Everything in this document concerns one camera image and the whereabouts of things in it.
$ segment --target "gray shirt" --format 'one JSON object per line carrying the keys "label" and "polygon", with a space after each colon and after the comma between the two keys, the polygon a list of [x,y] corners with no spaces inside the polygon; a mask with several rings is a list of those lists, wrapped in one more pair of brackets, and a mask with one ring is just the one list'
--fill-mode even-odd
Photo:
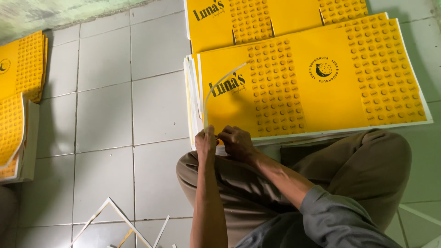
{"label": "gray shirt", "polygon": [[348,197],[314,186],[300,212],[280,214],[260,225],[236,248],[400,248]]}

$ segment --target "circular doughnut logo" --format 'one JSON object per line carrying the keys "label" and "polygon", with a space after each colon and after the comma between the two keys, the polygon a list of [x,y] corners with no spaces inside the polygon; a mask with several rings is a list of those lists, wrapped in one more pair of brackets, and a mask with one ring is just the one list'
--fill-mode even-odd
{"label": "circular doughnut logo", "polygon": [[0,75],[5,74],[11,67],[11,61],[9,59],[2,59],[0,61]]}
{"label": "circular doughnut logo", "polygon": [[335,80],[339,73],[339,67],[335,60],[328,57],[318,57],[309,65],[309,76],[319,83],[327,83]]}

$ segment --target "tiled floor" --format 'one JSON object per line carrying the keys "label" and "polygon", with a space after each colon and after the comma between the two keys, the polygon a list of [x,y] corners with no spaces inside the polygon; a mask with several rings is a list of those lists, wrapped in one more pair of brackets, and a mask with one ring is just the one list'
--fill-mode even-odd
{"label": "tiled floor", "polygon": [[[441,220],[441,192],[435,190],[441,188],[441,35],[432,2],[368,4],[371,13],[400,18],[437,122],[397,130],[414,153],[403,202]],[[176,161],[190,150],[183,78],[190,42],[183,1],[155,1],[54,31],[51,43],[35,180],[22,184],[19,215],[0,247],[67,247],[107,197],[151,244],[170,215],[159,245],[189,247],[192,207],[175,173]],[[409,248],[441,234],[418,218],[400,209],[386,233]],[[101,224],[91,225],[74,247],[118,245],[128,231],[118,220],[105,209],[97,218]],[[143,247],[132,234],[123,247],[135,246]]]}

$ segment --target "gray sleeve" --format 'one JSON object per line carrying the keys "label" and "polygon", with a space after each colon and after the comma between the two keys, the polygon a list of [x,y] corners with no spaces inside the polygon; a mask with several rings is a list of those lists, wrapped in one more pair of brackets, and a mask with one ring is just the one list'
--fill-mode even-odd
{"label": "gray sleeve", "polygon": [[325,248],[400,248],[371,221],[364,208],[348,197],[314,186],[300,207],[305,233]]}

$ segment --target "hand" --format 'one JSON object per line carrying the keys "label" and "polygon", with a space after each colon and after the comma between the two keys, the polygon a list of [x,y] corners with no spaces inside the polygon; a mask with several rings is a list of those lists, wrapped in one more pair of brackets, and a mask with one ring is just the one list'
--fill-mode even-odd
{"label": "hand", "polygon": [[216,146],[219,140],[214,137],[214,127],[208,126],[207,133],[205,130],[200,131],[194,138],[194,145],[198,152],[199,165],[213,164],[214,155],[216,154]]}
{"label": "hand", "polygon": [[253,145],[250,133],[238,127],[226,126],[218,137],[225,144],[225,152],[241,162],[250,164],[260,153]]}

